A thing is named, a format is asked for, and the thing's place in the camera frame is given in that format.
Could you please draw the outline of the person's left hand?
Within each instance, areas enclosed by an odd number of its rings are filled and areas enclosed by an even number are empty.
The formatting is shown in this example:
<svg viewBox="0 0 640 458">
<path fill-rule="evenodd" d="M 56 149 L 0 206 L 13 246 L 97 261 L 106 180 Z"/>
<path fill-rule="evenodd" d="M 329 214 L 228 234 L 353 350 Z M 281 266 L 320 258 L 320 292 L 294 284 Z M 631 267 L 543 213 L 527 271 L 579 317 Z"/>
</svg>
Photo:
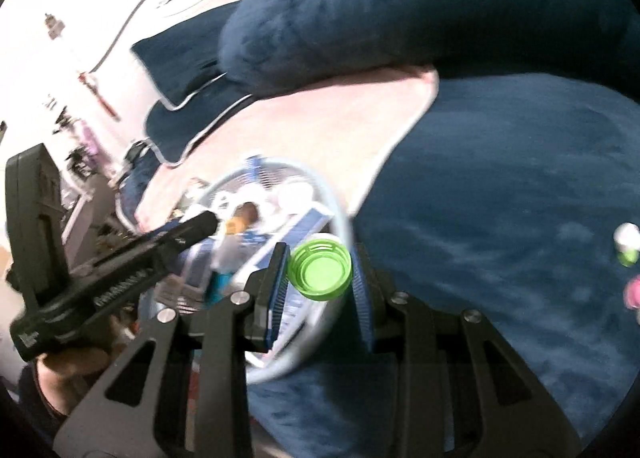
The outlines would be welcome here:
<svg viewBox="0 0 640 458">
<path fill-rule="evenodd" d="M 55 415 L 73 412 L 90 389 L 89 379 L 106 371 L 139 329 L 138 321 L 125 317 L 112 317 L 110 323 L 114 340 L 107 350 L 70 348 L 58 354 L 42 354 L 35 360 L 37 386 Z"/>
</svg>

